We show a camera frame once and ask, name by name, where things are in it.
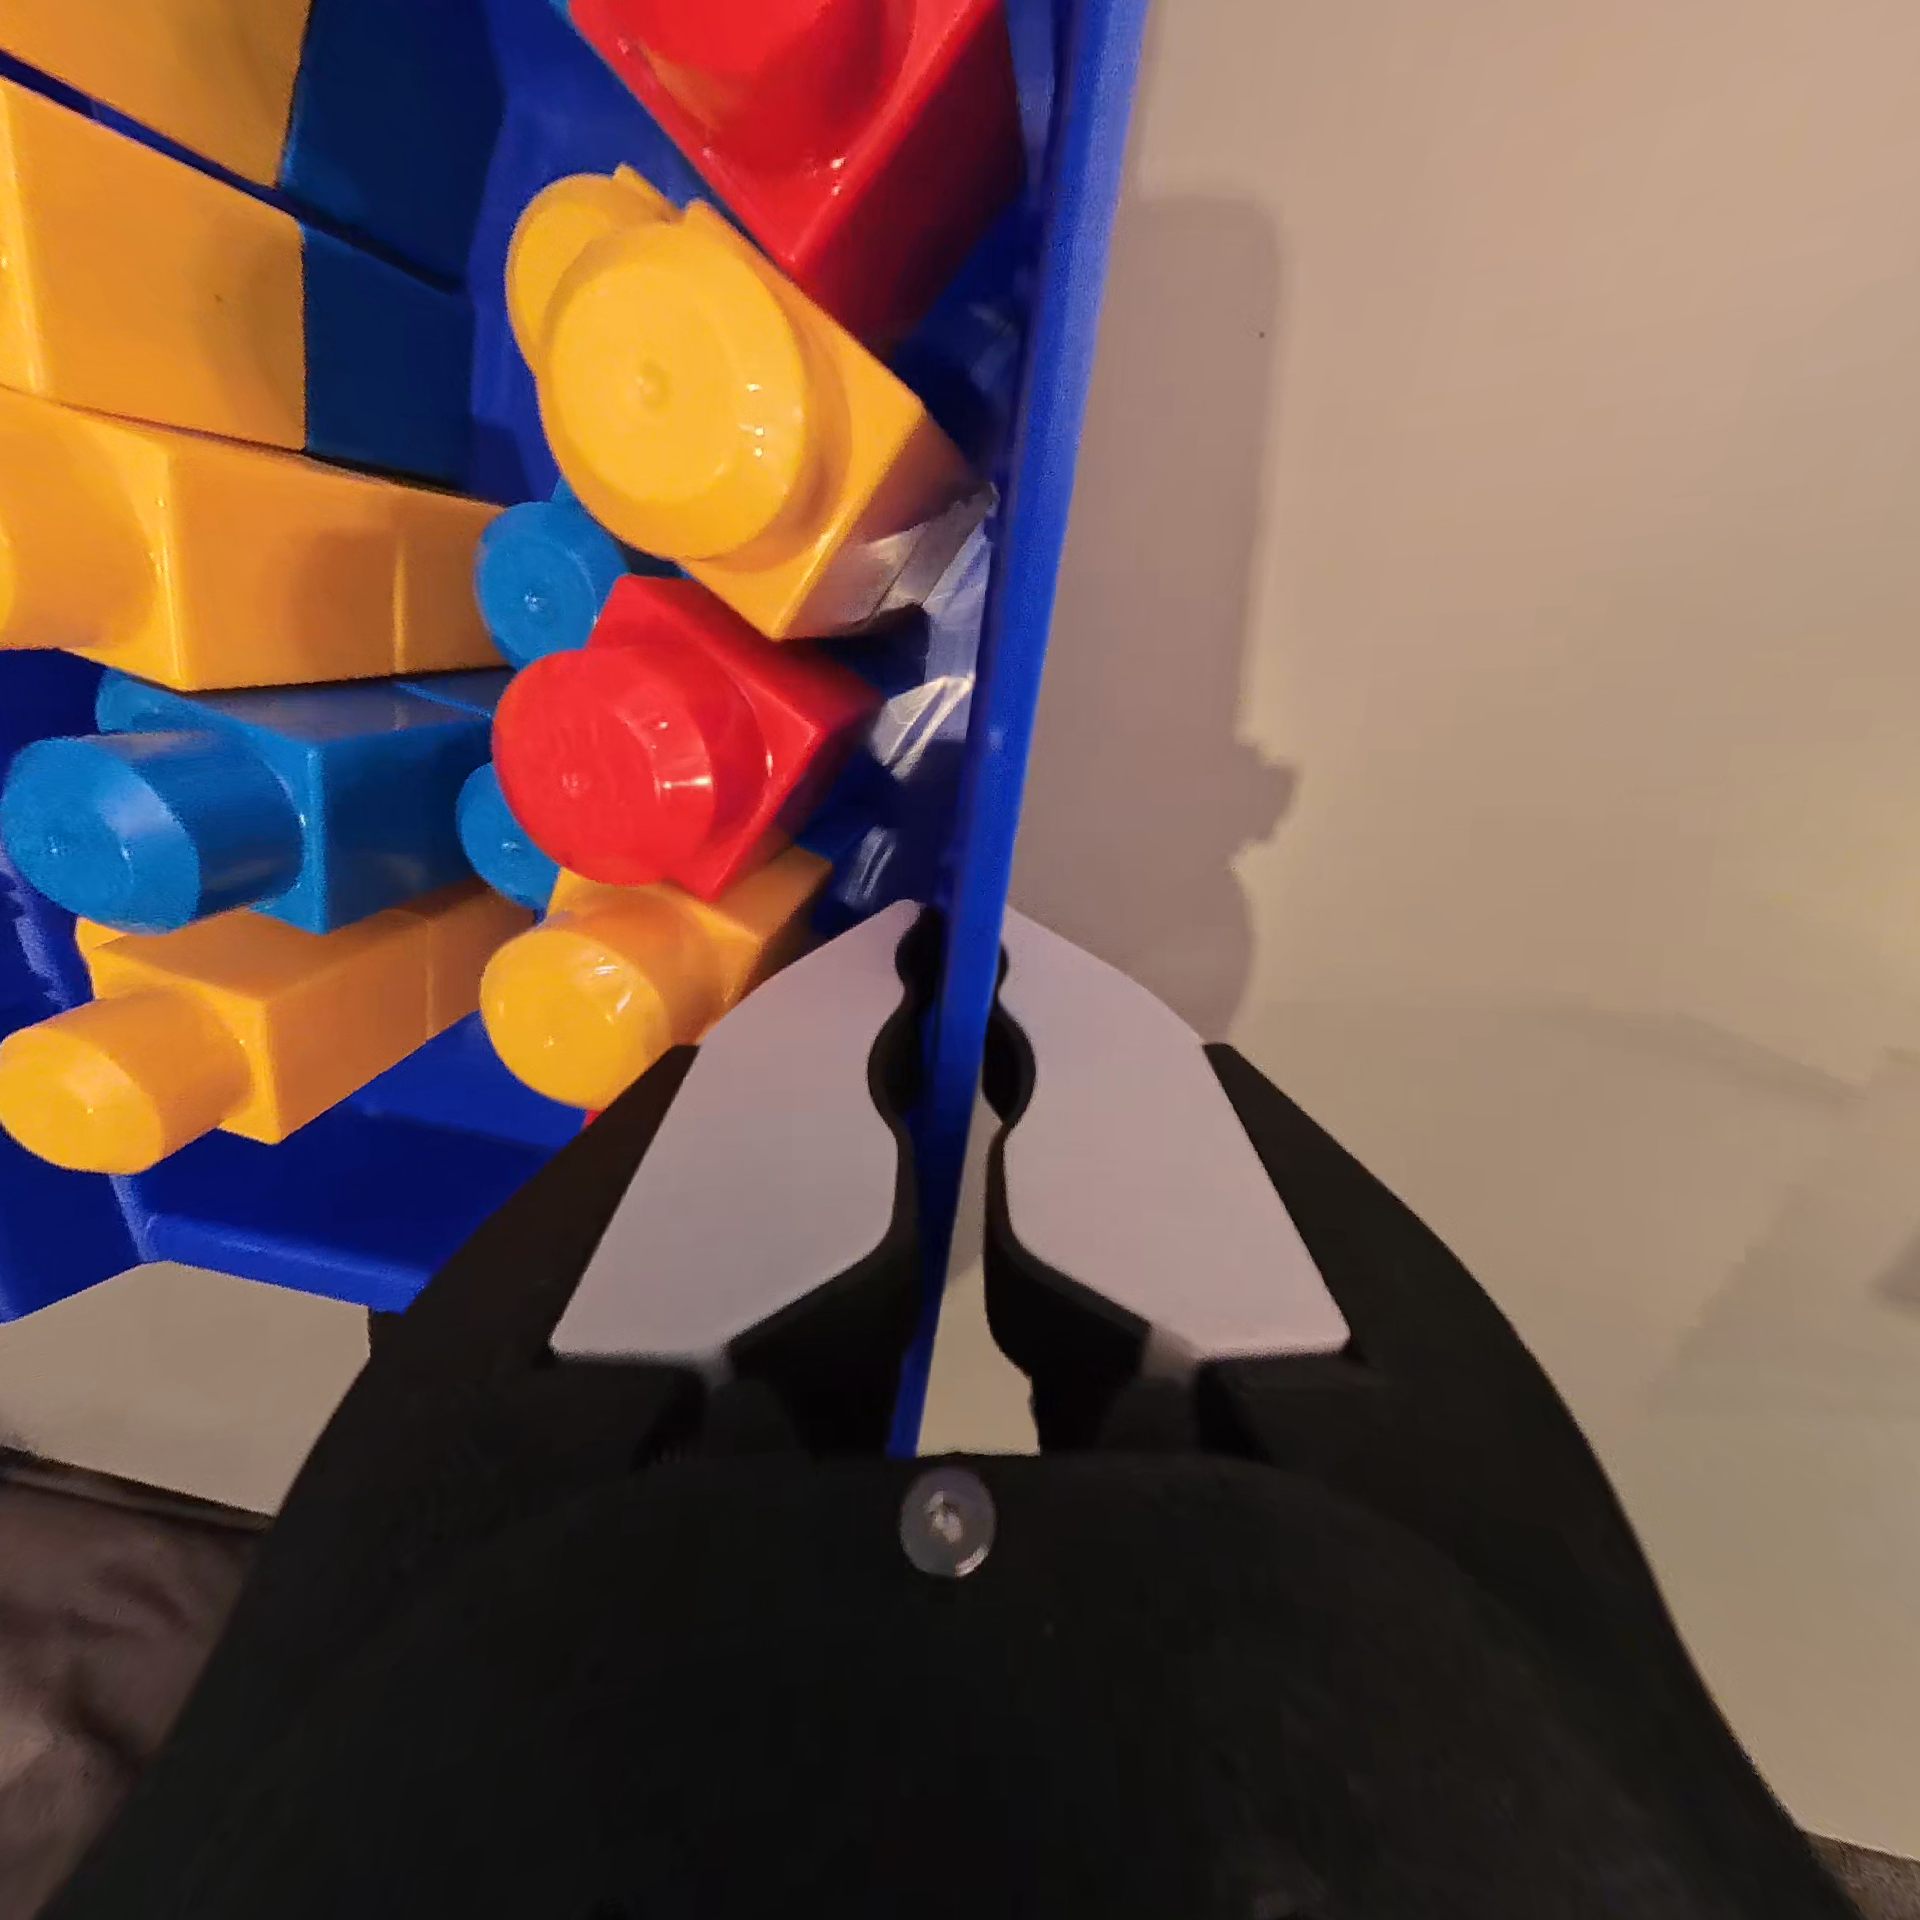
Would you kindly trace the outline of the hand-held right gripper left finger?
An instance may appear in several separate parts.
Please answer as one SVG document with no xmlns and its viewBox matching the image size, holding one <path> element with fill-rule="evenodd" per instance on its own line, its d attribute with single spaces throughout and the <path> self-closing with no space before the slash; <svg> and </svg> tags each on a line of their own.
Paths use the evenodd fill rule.
<svg viewBox="0 0 1920 1920">
<path fill-rule="evenodd" d="M 897 900 L 753 985 L 672 1092 L 556 1333 L 579 1362 L 895 1381 L 916 1321 L 916 1061 Z"/>
</svg>

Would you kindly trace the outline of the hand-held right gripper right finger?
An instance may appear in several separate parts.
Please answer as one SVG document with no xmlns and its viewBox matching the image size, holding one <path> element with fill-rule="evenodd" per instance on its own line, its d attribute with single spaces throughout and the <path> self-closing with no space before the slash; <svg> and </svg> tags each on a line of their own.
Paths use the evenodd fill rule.
<svg viewBox="0 0 1920 1920">
<path fill-rule="evenodd" d="M 987 1312 L 1027 1381 L 1181 1381 L 1348 1345 L 1197 1030 L 1018 910 L 981 1089 Z"/>
</svg>

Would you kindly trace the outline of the cluster of assembled block steps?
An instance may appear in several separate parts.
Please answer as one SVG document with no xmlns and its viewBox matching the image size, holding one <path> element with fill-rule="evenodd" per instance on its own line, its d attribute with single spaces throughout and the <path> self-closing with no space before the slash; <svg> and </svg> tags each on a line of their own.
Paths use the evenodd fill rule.
<svg viewBox="0 0 1920 1920">
<path fill-rule="evenodd" d="M 1010 2 L 3 2 L 3 1140 L 602 1109 L 890 892 L 997 491 Z"/>
</svg>

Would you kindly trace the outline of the blue plastic bin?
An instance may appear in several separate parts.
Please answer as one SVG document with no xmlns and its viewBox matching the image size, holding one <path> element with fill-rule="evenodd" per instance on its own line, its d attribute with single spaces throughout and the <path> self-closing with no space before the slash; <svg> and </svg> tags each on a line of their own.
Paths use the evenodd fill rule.
<svg viewBox="0 0 1920 1920">
<path fill-rule="evenodd" d="M 511 79 L 535 67 L 521 42 L 557 23 L 551 5 L 505 15 Z M 961 299 L 967 316 L 935 324 L 935 357 L 958 364 L 963 392 L 984 406 L 981 446 L 997 491 L 984 579 L 961 619 L 974 642 L 974 695 L 958 747 L 914 808 L 914 841 L 895 846 L 903 888 L 849 919 L 810 917 L 802 949 L 780 967 L 897 900 L 925 906 L 902 949 L 916 998 L 916 1061 L 897 1057 L 889 1073 L 903 1092 L 916 1175 L 916 1321 L 895 1381 L 841 1372 L 824 1389 L 778 1381 L 798 1389 L 793 1421 L 825 1449 L 902 1452 L 903 1421 L 925 1408 L 929 1273 L 963 1181 L 963 1103 L 981 1078 L 998 967 L 1143 15 L 1145 2 L 1011 2 L 1024 198 L 981 295 Z M 79 668 L 30 668 L 3 689 L 30 695 L 30 718 L 87 718 L 90 686 Z M 3 1011 L 54 1011 L 83 981 L 73 924 L 34 906 L 3 870 Z M 535 1207 L 531 1251 L 579 1244 L 564 1257 L 579 1267 L 607 1232 L 694 1046 L 723 1017 L 669 1046 L 602 1109 L 527 1089 L 482 1024 L 466 1021 L 273 1149 L 201 1140 L 158 1172 L 110 1181 L 58 1172 L 3 1140 L 3 1321 L 167 1257 L 392 1319 L 459 1251 L 505 1227 L 521 1195 Z"/>
</svg>

